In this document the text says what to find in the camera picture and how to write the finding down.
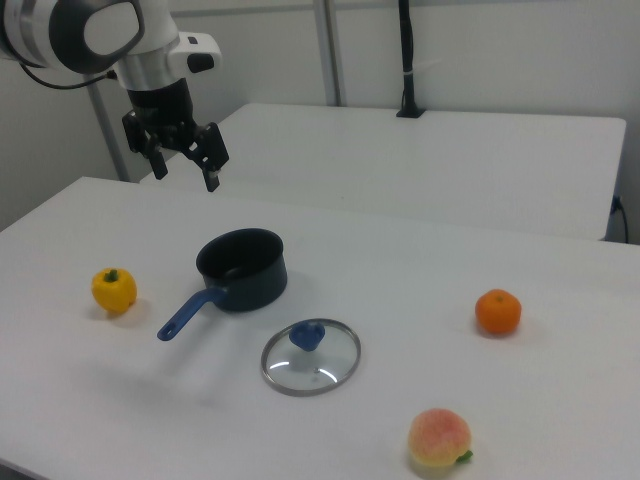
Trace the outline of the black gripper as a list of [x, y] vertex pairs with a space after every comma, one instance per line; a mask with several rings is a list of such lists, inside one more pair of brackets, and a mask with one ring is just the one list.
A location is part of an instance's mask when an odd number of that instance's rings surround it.
[[129, 149], [149, 162], [156, 179], [168, 173], [161, 146], [181, 149], [200, 169], [207, 191], [214, 192], [229, 154], [216, 123], [199, 126], [194, 121], [187, 81], [180, 79], [155, 90], [128, 90], [127, 94], [132, 110], [122, 117], [122, 124]]

